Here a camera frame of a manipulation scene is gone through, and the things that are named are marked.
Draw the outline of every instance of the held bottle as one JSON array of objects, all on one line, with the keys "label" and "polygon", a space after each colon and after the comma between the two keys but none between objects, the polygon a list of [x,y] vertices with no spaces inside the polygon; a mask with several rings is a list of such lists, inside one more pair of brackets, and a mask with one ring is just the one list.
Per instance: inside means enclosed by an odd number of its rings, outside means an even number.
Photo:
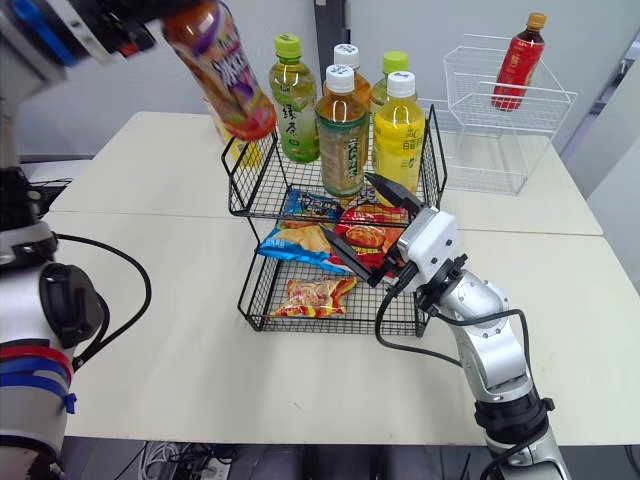
[{"label": "held bottle", "polygon": [[251,71],[224,3],[204,0],[165,18],[163,33],[229,133],[257,140],[273,130],[275,110]]},{"label": "held bottle", "polygon": [[[360,68],[360,50],[350,43],[341,43],[333,47],[333,63],[335,65],[347,65],[354,71],[355,95],[360,103],[369,108],[371,98],[371,85],[358,73]],[[327,94],[327,82],[324,82],[322,94]]]},{"label": "held bottle", "polygon": [[[376,173],[400,183],[412,193],[418,189],[425,115],[416,104],[416,77],[393,72],[387,79],[389,101],[373,118]],[[384,197],[378,201],[390,206]]]},{"label": "held bottle", "polygon": [[371,113],[375,114],[389,101],[387,95],[387,77],[391,72],[409,69],[409,55],[402,50],[389,50],[382,57],[382,73],[384,77],[371,89]]},{"label": "held bottle", "polygon": [[316,127],[316,82],[309,67],[300,61],[300,39],[281,34],[275,38],[276,63],[269,71],[276,102],[282,149],[289,159],[308,163],[320,154]]},{"label": "held bottle", "polygon": [[[526,30],[511,39],[497,83],[530,85],[531,77],[544,50],[545,44],[540,30],[544,27],[546,20],[547,16],[543,13],[534,12],[529,15]],[[524,88],[496,85],[491,103],[498,110],[515,110],[520,106],[526,92]]]},{"label": "held bottle", "polygon": [[364,182],[369,109],[356,98],[351,67],[330,65],[326,77],[327,94],[316,104],[322,183],[331,195],[349,197]]}]

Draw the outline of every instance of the wire basket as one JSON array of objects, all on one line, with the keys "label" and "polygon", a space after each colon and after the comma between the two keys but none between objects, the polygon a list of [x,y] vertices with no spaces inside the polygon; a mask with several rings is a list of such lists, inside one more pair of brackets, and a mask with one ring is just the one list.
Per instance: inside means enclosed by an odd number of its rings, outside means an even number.
[{"label": "wire basket", "polygon": [[[496,83],[510,40],[465,35],[467,45],[444,57],[447,107],[436,106],[443,136],[455,138],[445,141],[450,188],[519,193],[575,103],[542,59],[529,86]],[[525,91],[517,109],[492,105],[498,85]]]},{"label": "wire basket", "polygon": [[[420,175],[416,195],[428,206],[440,206],[440,199],[447,181],[447,169],[438,134],[438,121],[434,108],[426,110],[428,114],[420,159]],[[251,218],[295,219],[324,221],[328,219],[304,214],[283,213],[284,200],[290,190],[295,188],[318,195],[328,195],[322,184],[320,161],[302,164],[289,160],[283,153],[278,135],[274,130],[271,135],[244,144],[239,157],[231,154],[239,140],[229,141],[222,153],[222,163],[229,175],[229,211],[232,215]],[[373,145],[373,128],[369,128],[369,159],[365,171],[373,172],[371,150]],[[375,201],[373,187],[365,180],[365,194],[347,199],[340,199],[343,206],[354,206],[360,203]],[[352,223],[365,223],[354,220]],[[398,215],[388,222],[377,223],[381,226],[405,227],[406,216]]]},{"label": "wire basket", "polygon": [[[238,301],[238,309],[251,327],[259,332],[307,332],[373,334],[376,313],[386,295],[383,283],[371,288],[365,282],[343,297],[346,313],[321,318],[275,316],[271,313],[287,303],[290,279],[324,280],[345,278],[320,268],[254,254]],[[414,294],[400,294],[391,303],[382,322],[385,335],[421,337],[427,316],[415,306]]]},{"label": "wire basket", "polygon": [[[428,206],[440,206],[440,200],[447,182],[442,141],[438,130],[438,119],[432,105],[425,105],[428,114],[425,125],[420,175],[417,195]],[[290,161],[283,154],[274,131],[256,142],[243,143],[231,139],[222,153],[222,163],[229,175],[229,211],[233,215],[248,217],[249,224],[258,245],[260,236],[251,218],[271,218],[275,220],[308,220],[317,223],[331,223],[333,220],[318,215],[284,214],[284,205],[291,189],[327,196],[323,185],[320,162],[300,164]],[[373,144],[373,128],[369,129],[369,158]],[[367,171],[373,171],[367,162]],[[375,201],[371,185],[365,184],[363,193],[344,200],[349,206]],[[353,221],[356,224],[405,227],[407,216],[389,217],[385,223]],[[242,293],[238,309],[256,331],[287,331],[313,333],[374,333],[375,316],[386,295],[384,281],[376,288],[365,282],[344,297],[346,313],[322,318],[276,316],[272,313],[288,299],[287,282],[290,279],[322,280],[345,278],[306,263],[283,261],[264,257],[256,252]],[[414,294],[400,294],[387,310],[382,323],[382,333],[386,335],[422,336],[427,325],[427,316],[415,306]]]}]

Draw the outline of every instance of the chip bag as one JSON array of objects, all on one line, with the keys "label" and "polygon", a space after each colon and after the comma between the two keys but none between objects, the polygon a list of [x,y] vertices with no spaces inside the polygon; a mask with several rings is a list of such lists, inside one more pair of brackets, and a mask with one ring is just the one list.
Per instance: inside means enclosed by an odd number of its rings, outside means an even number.
[{"label": "chip bag", "polygon": [[293,217],[300,215],[303,218],[278,222],[258,247],[258,253],[281,260],[309,263],[334,273],[349,272],[350,270],[344,265],[329,262],[331,245],[325,238],[318,221],[308,220],[309,217],[318,218],[329,228],[333,228],[342,212],[343,209],[336,200],[291,189],[282,213]]},{"label": "chip bag", "polygon": [[287,282],[289,301],[271,315],[278,317],[326,317],[346,313],[342,297],[356,286],[356,277],[342,280],[296,280]]},{"label": "chip bag", "polygon": [[[365,203],[345,211],[335,227],[355,250],[360,263],[369,268],[384,263],[384,256],[404,231],[403,227],[384,227],[377,225],[353,225],[352,222],[401,223],[407,221],[407,212],[403,208],[387,207],[380,204]],[[329,256],[329,262],[343,265],[335,253]]]}]

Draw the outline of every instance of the bottle label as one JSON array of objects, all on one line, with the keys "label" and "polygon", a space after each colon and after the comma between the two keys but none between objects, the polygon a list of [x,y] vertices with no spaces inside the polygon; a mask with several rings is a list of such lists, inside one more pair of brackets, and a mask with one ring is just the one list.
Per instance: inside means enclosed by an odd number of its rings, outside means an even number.
[{"label": "bottle label", "polygon": [[[216,110],[221,113],[223,120],[242,124],[247,118],[258,124],[264,123],[269,115],[268,108],[256,108],[262,92],[255,75],[249,67],[249,62],[240,44],[240,35],[233,23],[229,8],[219,2],[217,14],[211,22],[207,17],[200,28],[204,33],[197,39],[189,56],[195,61],[195,68],[191,68],[195,76],[203,83],[203,73],[213,81],[216,95],[220,99],[211,99]],[[184,59],[184,52],[178,52]],[[224,108],[223,102],[229,102],[235,109]],[[244,113],[239,115],[233,110]]]},{"label": "bottle label", "polygon": [[[497,83],[510,83],[513,85],[529,85],[533,72],[542,56],[544,43],[532,43],[518,37],[513,37],[509,50],[502,63]],[[494,107],[500,110],[515,110],[520,106],[522,97],[526,93],[524,88],[513,88],[496,85],[495,95],[509,95],[509,97],[491,98]]]},{"label": "bottle label", "polygon": [[336,123],[318,116],[322,181],[336,196],[357,193],[364,182],[364,165],[368,155],[369,115],[353,121]]},{"label": "bottle label", "polygon": [[411,193],[418,189],[425,119],[394,125],[380,115],[374,118],[376,173],[400,183]]},{"label": "bottle label", "polygon": [[318,151],[318,128],[314,109],[315,97],[295,99],[287,95],[277,95],[276,113],[280,141],[285,151],[308,153]]}]

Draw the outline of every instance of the white wire basket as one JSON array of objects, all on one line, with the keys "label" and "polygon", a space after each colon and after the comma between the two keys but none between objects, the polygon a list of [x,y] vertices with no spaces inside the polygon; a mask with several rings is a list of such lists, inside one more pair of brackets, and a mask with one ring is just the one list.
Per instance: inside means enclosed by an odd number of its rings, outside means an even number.
[{"label": "white wire basket", "polygon": [[[577,94],[541,59],[529,86],[496,83],[510,38],[465,35],[444,57],[446,106],[434,101],[450,168],[449,188],[518,194],[558,132]],[[525,91],[517,109],[495,108],[496,86]],[[500,94],[500,98],[509,96]]]}]

